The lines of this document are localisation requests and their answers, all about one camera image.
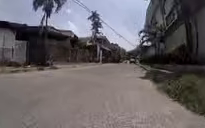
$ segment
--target asphalt road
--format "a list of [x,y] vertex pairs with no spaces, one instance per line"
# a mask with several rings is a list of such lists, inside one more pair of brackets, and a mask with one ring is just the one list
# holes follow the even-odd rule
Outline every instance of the asphalt road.
[[205,128],[134,65],[0,75],[0,128]]

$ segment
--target cloudy sky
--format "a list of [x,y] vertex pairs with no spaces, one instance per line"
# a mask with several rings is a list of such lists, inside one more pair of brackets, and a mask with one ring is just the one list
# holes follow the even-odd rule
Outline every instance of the cloudy sky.
[[[137,44],[137,32],[142,29],[145,21],[148,2],[145,0],[81,0],[91,10],[97,10],[102,19],[126,37]],[[0,20],[8,20],[28,25],[39,25],[42,12],[32,9],[32,0],[0,0]],[[89,13],[77,4],[68,0],[63,9],[54,14],[49,24],[56,28],[69,29],[79,37],[89,36]],[[126,41],[114,34],[104,25],[104,35],[111,42],[118,43],[127,50],[133,49]]]

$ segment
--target roadside vegetation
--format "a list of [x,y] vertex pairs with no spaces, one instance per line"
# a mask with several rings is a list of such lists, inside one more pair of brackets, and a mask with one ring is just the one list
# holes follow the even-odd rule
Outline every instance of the roadside vegetation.
[[205,74],[171,73],[148,70],[145,79],[156,83],[157,88],[187,109],[205,116]]

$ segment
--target tree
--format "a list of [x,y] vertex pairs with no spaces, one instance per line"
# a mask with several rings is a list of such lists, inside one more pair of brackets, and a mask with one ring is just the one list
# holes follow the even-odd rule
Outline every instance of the tree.
[[[103,26],[100,20],[100,15],[97,13],[97,11],[92,11],[92,14],[88,17],[88,20],[92,22],[91,24],[92,41],[95,43],[97,42],[98,39],[97,37],[102,34],[100,30],[103,28]],[[96,45],[97,45],[97,61],[99,61],[99,59],[100,61],[102,61],[102,58],[100,57],[101,54],[100,45],[98,43],[96,43]]]
[[98,35],[101,34],[100,29],[103,28],[100,15],[97,13],[97,11],[92,11],[92,14],[88,17],[88,20],[92,22],[92,37],[95,39]]
[[40,35],[44,32],[44,41],[43,41],[43,58],[41,64],[45,64],[46,61],[50,58],[49,55],[46,54],[46,40],[48,35],[48,19],[51,17],[53,12],[58,13],[62,6],[67,2],[67,0],[33,0],[33,9],[37,11],[39,8],[42,8],[44,15],[41,19],[42,29],[40,31]]
[[33,9],[37,11],[39,8],[42,8],[44,15],[41,20],[41,25],[44,25],[46,22],[46,27],[48,26],[48,19],[51,17],[54,9],[58,13],[62,6],[67,2],[67,0],[33,0]]
[[154,26],[143,29],[139,32],[140,47],[142,47],[146,42],[150,42],[151,45],[155,46],[156,54],[160,54],[160,44],[164,43],[165,28],[163,26]]

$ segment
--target building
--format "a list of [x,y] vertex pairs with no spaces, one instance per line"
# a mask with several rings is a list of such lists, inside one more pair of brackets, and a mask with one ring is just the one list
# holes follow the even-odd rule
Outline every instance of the building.
[[99,36],[95,41],[91,37],[79,38],[79,42],[85,45],[88,51],[88,58],[90,62],[109,62],[111,49],[110,41],[106,36]]
[[165,56],[205,64],[205,0],[151,0],[145,29],[157,27],[165,30]]
[[40,26],[0,21],[0,63],[45,64],[70,60],[70,49],[78,37],[68,30],[48,27],[47,39]]

